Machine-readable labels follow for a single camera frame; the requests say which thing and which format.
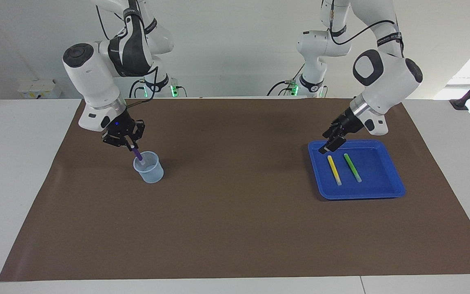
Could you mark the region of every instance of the green marker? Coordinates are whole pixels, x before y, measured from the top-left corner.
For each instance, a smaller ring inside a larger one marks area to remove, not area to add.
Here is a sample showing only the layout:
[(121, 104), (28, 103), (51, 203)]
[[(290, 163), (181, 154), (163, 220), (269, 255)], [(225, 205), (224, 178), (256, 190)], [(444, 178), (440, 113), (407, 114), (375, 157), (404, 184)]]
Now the green marker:
[(362, 178), (360, 177), (360, 175), (358, 174), (358, 171), (357, 169), (355, 168), (355, 165), (353, 164), (353, 162), (351, 161), (351, 158), (349, 158), (349, 155), (347, 153), (344, 153), (344, 158), (346, 159), (347, 161), (347, 164), (349, 165), (349, 168), (351, 169), (351, 171), (353, 172), (353, 174), (355, 175), (355, 178), (357, 179), (357, 181), (359, 183), (362, 182)]

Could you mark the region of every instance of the blue plastic cup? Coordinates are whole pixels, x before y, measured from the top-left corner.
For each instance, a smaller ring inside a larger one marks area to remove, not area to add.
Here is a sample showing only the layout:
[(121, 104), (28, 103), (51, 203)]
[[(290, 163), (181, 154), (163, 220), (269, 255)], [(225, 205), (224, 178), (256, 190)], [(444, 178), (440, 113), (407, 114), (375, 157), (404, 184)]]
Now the blue plastic cup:
[(139, 173), (142, 179), (149, 184), (159, 182), (164, 176), (159, 157), (151, 151), (141, 153), (144, 164), (138, 158), (134, 159), (134, 169)]

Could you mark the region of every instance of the green light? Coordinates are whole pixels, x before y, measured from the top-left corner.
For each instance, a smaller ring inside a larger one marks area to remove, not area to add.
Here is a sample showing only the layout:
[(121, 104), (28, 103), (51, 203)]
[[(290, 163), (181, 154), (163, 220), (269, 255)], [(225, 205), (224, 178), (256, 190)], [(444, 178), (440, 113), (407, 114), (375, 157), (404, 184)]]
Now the green light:
[(296, 96), (298, 93), (299, 93), (299, 86), (298, 86), (298, 85), (295, 85), (295, 86), (293, 87), (293, 90), (291, 90), (291, 95), (292, 95), (292, 96)]
[(175, 86), (171, 86), (171, 93), (173, 97), (178, 97), (179, 96), (179, 91), (175, 88)]

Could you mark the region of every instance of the table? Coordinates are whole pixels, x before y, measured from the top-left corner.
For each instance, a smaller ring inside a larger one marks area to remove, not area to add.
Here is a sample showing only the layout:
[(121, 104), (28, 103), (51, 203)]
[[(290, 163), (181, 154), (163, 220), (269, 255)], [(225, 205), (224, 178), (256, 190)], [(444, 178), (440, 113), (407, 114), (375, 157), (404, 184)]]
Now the table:
[[(0, 179), (5, 179), (5, 185), (0, 184), (0, 270), (79, 103), (76, 99), (0, 100)], [(448, 102), (408, 100), (404, 104), (470, 218), (469, 113), (453, 110)], [(8, 154), (9, 162), (2, 160)], [(128, 288), (144, 293), (388, 293), (401, 288), (413, 292), (416, 286), (421, 293), (467, 292), (470, 275), (0, 283), (0, 292)]]

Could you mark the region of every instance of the yellow marker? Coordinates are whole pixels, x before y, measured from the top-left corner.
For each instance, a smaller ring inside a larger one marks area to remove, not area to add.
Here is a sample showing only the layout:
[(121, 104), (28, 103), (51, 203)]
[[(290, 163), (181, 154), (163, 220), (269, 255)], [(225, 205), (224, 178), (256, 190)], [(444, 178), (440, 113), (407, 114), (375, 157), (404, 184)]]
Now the yellow marker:
[(333, 175), (335, 176), (336, 184), (338, 186), (342, 186), (342, 181), (340, 180), (340, 175), (338, 175), (338, 171), (336, 170), (335, 162), (333, 161), (332, 156), (328, 156), (328, 162), (330, 162), (331, 170), (333, 171)]

